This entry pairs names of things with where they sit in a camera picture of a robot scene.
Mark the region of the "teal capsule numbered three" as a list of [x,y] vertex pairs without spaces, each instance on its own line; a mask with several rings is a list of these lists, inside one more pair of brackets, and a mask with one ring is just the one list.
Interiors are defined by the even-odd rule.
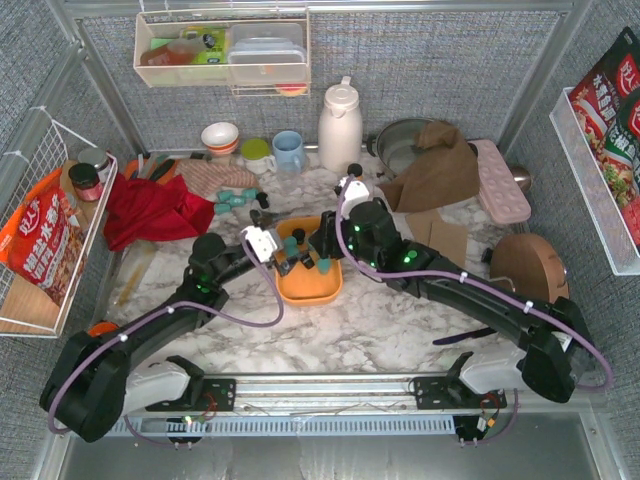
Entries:
[[247,199],[243,196],[233,195],[229,200],[228,204],[232,207],[242,207],[246,204]]

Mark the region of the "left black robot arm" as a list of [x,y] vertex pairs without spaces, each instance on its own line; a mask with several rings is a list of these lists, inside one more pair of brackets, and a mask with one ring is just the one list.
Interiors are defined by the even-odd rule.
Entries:
[[164,303],[113,331],[81,331],[67,341],[40,397],[51,432],[94,442],[132,411],[195,410],[208,402],[195,364],[177,355],[154,365],[148,359],[214,318],[229,319],[222,310],[227,282],[252,269],[273,279],[266,266],[283,247],[277,232],[249,226],[240,240],[228,246],[215,233],[198,237],[181,285]]

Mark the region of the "orange storage basket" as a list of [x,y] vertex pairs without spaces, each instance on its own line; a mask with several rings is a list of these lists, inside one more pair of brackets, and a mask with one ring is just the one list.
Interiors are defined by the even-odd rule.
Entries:
[[[276,286],[283,300],[292,306],[318,306],[336,299],[343,286],[341,265],[338,260],[331,260],[331,268],[326,275],[319,273],[316,262],[320,258],[315,249],[309,245],[311,235],[320,227],[320,216],[293,217],[280,222],[276,231],[283,241],[292,236],[296,228],[304,229],[306,238],[302,245],[298,245],[299,252],[309,252],[315,261],[315,266],[307,270],[299,261],[291,273],[280,276],[275,273]],[[276,253],[276,260],[281,261],[285,255],[284,249]]]

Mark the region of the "brown cloth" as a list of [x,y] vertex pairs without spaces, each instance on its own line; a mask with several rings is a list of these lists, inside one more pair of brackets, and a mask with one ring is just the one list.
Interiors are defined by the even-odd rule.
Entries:
[[429,122],[414,136],[414,146],[420,150],[418,158],[379,186],[393,211],[433,210],[479,193],[477,154],[456,126]]

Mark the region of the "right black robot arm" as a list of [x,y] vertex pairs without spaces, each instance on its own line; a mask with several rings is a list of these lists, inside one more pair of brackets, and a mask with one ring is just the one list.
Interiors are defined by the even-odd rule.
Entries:
[[325,211],[306,236],[321,259],[345,258],[389,288],[444,304],[512,342],[508,365],[539,396],[566,403],[597,353],[579,307],[566,297],[529,300],[468,273],[438,251],[405,239],[383,201],[363,193],[347,205],[357,181],[343,179],[336,210]]

